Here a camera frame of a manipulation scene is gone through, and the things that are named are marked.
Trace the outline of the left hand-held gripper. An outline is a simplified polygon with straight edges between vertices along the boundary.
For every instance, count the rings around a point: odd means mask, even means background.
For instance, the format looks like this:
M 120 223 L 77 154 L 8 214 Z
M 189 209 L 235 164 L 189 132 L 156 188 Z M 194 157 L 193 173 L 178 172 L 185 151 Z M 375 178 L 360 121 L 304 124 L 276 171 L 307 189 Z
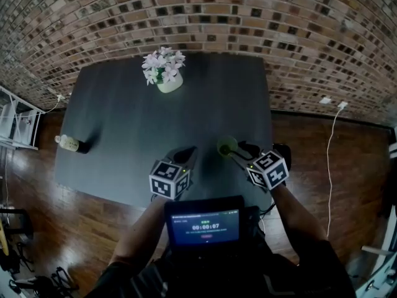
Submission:
M 193 185 L 197 159 L 196 146 L 179 147 L 155 162 L 149 174 L 150 192 L 170 200 L 178 200 Z

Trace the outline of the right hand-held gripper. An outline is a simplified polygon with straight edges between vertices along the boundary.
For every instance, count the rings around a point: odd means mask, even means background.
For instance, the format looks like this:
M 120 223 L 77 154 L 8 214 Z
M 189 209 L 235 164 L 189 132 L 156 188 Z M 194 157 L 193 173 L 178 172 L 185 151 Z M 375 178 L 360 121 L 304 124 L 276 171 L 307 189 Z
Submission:
M 238 142 L 238 147 L 250 155 L 230 152 L 230 158 L 248 174 L 248 181 L 263 189 L 273 190 L 289 177 L 285 158 L 275 150 L 263 152 L 257 145 L 247 141 Z

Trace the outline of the green translucent cup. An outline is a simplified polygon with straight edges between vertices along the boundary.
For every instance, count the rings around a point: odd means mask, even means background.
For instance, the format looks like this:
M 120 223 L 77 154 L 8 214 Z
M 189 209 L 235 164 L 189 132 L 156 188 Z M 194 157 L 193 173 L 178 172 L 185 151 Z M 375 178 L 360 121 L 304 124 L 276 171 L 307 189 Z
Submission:
M 223 136 L 218 139 L 216 149 L 222 157 L 230 157 L 232 153 L 237 152 L 238 142 L 230 135 Z

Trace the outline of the person's left forearm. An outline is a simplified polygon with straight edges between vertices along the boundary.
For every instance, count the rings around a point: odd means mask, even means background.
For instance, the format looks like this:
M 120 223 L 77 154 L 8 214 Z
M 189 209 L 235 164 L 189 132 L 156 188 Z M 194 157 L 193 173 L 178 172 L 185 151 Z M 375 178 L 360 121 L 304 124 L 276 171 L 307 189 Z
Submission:
M 168 201 L 163 197 L 153 199 L 140 218 L 122 234 L 110 264 L 126 264 L 135 273 L 148 264 L 165 225 L 164 206 Z

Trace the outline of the person's right forearm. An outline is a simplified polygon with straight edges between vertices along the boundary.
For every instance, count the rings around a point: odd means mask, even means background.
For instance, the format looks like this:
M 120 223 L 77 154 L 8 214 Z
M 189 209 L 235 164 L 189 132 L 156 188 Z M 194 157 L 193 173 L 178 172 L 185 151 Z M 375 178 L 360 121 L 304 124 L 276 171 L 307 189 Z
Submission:
M 326 231 L 318 219 L 298 201 L 286 186 L 280 184 L 271 190 L 271 195 L 291 243 L 293 234 L 316 241 L 328 239 Z

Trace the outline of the small dark bottle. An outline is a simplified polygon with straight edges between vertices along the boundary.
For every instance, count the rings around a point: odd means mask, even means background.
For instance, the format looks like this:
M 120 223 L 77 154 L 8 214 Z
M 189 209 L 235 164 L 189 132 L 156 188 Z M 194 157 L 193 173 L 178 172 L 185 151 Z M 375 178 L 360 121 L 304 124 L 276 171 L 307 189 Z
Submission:
M 68 135 L 57 135 L 55 142 L 64 150 L 85 154 L 89 151 L 90 146 L 88 143 L 82 142 L 74 137 Z

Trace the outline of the dark grey table white legs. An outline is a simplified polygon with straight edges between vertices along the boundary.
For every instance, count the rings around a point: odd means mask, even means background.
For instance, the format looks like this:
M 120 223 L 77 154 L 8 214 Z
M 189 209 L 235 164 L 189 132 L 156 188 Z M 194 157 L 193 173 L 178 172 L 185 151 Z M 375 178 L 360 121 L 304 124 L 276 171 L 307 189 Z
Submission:
M 81 70 L 61 133 L 89 147 L 59 148 L 55 181 L 65 187 L 137 207 L 151 200 L 154 163 L 176 148 L 196 147 L 192 187 L 184 199 L 241 195 L 265 210 L 270 194 L 248 181 L 243 166 L 222 157 L 227 137 L 272 148 L 269 93 L 263 61 L 226 54 L 188 54 L 183 83 L 164 94 L 147 84 L 141 58 Z

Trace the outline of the black chest-mounted screen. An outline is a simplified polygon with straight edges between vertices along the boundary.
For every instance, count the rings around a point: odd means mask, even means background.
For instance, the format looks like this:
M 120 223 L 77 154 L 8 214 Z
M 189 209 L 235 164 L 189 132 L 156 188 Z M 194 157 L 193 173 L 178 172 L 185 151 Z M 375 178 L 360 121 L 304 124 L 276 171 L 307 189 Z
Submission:
M 254 238 L 260 211 L 232 196 L 169 202 L 164 213 L 172 251 L 234 253 Z

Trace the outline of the white potted flower plant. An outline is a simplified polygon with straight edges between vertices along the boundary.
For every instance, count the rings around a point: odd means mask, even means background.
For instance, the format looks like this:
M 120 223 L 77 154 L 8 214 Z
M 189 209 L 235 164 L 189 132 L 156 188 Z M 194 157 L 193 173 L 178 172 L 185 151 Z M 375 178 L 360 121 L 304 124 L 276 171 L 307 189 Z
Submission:
M 182 86 L 180 69 L 185 66 L 185 56 L 180 50 L 161 47 L 143 57 L 142 69 L 147 85 L 156 85 L 164 93 L 171 93 Z

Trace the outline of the person's dark shirt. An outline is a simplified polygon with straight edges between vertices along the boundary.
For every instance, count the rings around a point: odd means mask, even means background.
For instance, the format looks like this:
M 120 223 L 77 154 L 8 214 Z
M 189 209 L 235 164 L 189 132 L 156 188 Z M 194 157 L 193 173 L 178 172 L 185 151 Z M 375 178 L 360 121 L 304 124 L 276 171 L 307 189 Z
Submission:
M 233 266 L 178 270 L 170 255 L 134 275 L 112 263 L 85 298 L 356 298 L 350 277 L 328 241 L 314 243 L 298 265 L 260 242 Z

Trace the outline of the black metal stand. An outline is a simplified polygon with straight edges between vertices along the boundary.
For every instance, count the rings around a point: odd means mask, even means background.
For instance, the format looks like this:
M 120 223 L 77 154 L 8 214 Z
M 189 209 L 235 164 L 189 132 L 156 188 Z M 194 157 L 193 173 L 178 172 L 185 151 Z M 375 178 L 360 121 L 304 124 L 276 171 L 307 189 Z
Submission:
M 12 244 L 14 235 L 22 235 L 28 240 L 33 240 L 33 225 L 24 209 L 0 208 L 0 219 L 5 229 L 9 248 L 8 256 L 0 249 L 0 269 L 10 274 L 11 278 L 8 280 L 7 286 L 11 292 L 20 296 L 26 291 L 32 294 L 33 298 L 75 298 L 73 293 L 79 291 L 79 286 L 60 266 L 50 277 L 41 275 L 27 279 L 14 277 L 20 273 L 22 265 L 27 268 L 28 272 L 34 273 L 31 268 L 33 261 L 24 255 L 26 244 L 23 242 Z

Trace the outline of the white metal shelf rack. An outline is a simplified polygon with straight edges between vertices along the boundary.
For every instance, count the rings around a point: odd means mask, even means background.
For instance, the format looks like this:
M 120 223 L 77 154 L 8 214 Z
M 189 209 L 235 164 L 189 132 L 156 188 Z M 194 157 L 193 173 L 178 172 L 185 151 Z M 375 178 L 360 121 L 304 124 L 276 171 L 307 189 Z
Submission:
M 0 147 L 38 150 L 37 130 L 45 111 L 0 86 Z

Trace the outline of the white cabinet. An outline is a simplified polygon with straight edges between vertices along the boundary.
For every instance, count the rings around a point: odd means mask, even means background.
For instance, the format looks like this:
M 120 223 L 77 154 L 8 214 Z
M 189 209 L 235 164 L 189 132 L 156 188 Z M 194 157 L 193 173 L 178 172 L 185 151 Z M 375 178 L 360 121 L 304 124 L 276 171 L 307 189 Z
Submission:
M 397 288 L 397 207 L 391 207 L 381 248 L 362 246 L 362 251 L 376 255 L 371 275 L 355 291 L 356 298 L 390 298 Z

